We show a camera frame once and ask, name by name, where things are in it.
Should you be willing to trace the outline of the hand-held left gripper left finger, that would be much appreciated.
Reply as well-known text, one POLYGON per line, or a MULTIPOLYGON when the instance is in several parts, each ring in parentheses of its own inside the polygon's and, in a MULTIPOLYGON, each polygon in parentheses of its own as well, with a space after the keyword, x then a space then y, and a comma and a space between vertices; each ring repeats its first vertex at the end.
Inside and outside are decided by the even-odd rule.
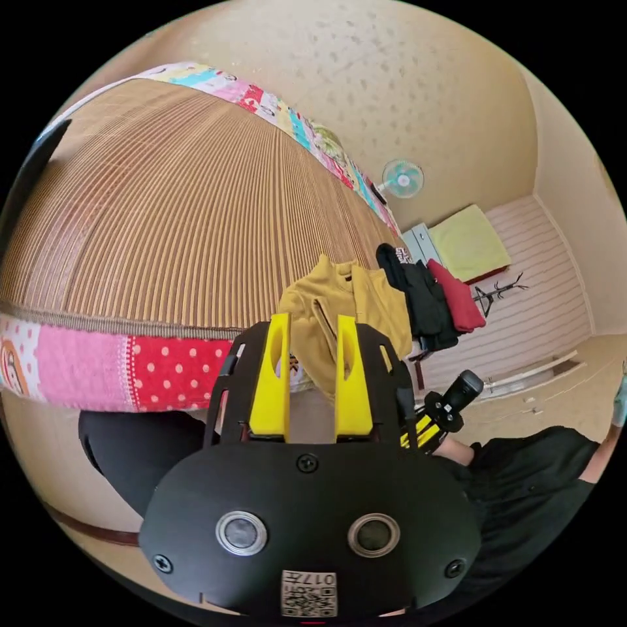
POLYGON ((290 335, 290 315, 273 315, 267 325, 249 415, 249 429, 255 437, 289 435, 290 335))

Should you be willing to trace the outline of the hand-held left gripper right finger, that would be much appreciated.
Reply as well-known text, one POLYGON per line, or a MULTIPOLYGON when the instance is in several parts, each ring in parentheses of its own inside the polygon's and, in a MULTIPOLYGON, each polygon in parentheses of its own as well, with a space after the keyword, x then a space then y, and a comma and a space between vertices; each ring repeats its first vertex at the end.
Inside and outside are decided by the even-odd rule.
POLYGON ((367 438, 373 420, 357 324, 353 317, 339 315, 337 329, 334 435, 367 438))

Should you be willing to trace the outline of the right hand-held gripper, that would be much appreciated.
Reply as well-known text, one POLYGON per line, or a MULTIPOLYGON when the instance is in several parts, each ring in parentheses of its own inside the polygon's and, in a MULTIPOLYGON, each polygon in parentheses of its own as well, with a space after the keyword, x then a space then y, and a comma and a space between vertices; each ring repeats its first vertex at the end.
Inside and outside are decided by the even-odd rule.
POLYGON ((442 441, 464 426, 459 410, 447 402, 442 394, 430 391, 423 405, 408 417, 400 428, 400 446, 404 449, 418 447, 426 455, 433 455, 442 441))

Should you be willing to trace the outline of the person's right hand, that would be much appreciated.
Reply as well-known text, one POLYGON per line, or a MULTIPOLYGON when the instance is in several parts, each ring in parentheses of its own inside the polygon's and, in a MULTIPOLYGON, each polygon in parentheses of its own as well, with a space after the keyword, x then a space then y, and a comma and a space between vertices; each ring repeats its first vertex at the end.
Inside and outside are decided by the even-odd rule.
POLYGON ((475 457, 475 449, 472 446, 463 444, 448 435, 442 441, 434 454, 453 461, 461 466, 469 466, 475 457))

